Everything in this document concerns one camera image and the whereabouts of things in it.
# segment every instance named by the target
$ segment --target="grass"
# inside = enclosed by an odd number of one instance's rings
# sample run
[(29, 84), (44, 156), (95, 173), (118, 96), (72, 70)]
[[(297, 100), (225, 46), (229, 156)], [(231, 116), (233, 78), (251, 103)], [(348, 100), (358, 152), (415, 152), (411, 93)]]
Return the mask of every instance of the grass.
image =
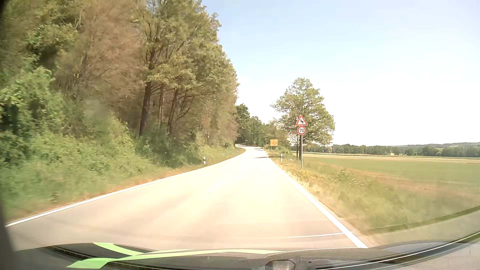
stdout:
[[(207, 165), (213, 165), (237, 156), (242, 148), (204, 147), (201, 154)], [(76, 162), (47, 162), (31, 160), (21, 167), (2, 168), (3, 206), (7, 222), (29, 215), (55, 209), (74, 202), (147, 183), (182, 172), (203, 167), (203, 164), (186, 165), (177, 169), (156, 166), (137, 156), (108, 157), (104, 162), (111, 166), (97, 172)]]
[(365, 234), (425, 225), (480, 205), (480, 164), (294, 156), (284, 170)]

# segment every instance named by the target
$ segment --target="sign post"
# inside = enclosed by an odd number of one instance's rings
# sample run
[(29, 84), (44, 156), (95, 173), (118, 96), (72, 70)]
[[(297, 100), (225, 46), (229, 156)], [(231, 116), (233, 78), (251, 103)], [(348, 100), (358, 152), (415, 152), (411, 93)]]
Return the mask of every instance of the sign post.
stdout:
[(303, 169), (303, 135), (307, 133), (306, 126), (308, 124), (303, 118), (303, 115), (300, 115), (295, 125), (298, 127), (297, 133), (300, 135), (300, 160), (301, 160), (301, 168)]

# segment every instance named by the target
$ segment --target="windshield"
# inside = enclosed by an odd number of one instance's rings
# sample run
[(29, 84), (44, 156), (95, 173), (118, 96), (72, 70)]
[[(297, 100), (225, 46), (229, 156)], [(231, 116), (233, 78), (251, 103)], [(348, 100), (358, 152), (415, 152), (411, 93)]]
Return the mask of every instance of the windshield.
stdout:
[(7, 1), (0, 200), (18, 261), (317, 267), (472, 239), (478, 8)]

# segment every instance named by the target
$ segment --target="triangular warning sign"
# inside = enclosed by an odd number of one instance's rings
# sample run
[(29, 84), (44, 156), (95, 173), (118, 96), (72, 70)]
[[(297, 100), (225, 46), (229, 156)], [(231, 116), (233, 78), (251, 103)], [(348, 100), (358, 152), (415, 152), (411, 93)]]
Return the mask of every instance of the triangular warning sign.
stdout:
[(303, 118), (303, 115), (300, 115), (300, 117), (297, 120), (297, 123), (295, 125), (299, 126), (299, 125), (308, 125), (308, 124), (307, 124), (307, 122), (305, 122), (305, 119)]

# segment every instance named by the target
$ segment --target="road sign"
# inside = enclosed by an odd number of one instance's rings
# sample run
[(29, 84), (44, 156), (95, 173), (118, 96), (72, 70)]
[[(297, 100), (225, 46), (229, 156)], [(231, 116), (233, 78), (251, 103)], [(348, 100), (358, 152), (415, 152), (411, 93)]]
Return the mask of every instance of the road sign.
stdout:
[(297, 120), (297, 123), (295, 124), (296, 126), (304, 126), (308, 125), (307, 122), (305, 122), (305, 119), (303, 118), (303, 115), (300, 115), (300, 117)]
[(304, 126), (299, 126), (297, 128), (297, 132), (299, 133), (299, 135), (305, 135), (305, 133), (307, 133), (307, 128)]

